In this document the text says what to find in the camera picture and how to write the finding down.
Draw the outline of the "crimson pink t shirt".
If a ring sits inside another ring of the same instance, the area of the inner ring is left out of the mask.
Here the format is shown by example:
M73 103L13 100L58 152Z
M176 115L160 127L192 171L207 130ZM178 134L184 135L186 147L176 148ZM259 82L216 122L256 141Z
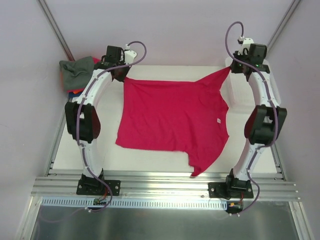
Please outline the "crimson pink t shirt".
M226 67L197 81L138 80L123 84L116 144L123 148L184 152L192 176L205 172L229 139L229 107L221 88Z

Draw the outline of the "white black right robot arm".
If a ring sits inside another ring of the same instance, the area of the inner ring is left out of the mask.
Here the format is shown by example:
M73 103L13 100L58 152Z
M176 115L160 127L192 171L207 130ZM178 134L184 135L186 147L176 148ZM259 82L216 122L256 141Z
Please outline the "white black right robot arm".
M273 93L271 71L264 64L267 46L254 43L251 38L239 40L240 49L232 55L230 70L244 74L252 93L255 107L244 126L246 139L236 165L226 177L224 193L228 197L253 197L251 172L265 150L272 146L281 132L287 109L280 107Z

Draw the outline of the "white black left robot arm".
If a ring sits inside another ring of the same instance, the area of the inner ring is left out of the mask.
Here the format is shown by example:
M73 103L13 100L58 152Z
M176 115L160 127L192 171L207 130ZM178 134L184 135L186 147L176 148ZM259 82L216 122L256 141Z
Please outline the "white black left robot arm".
M106 54L94 65L91 79L81 95L65 104L67 131L76 141L83 161L78 184L80 190L90 190L93 194L104 191L104 173L97 144L101 123L96 108L103 91L114 79L124 79L130 69L127 65L132 64L136 56L128 44L125 48L107 46Z

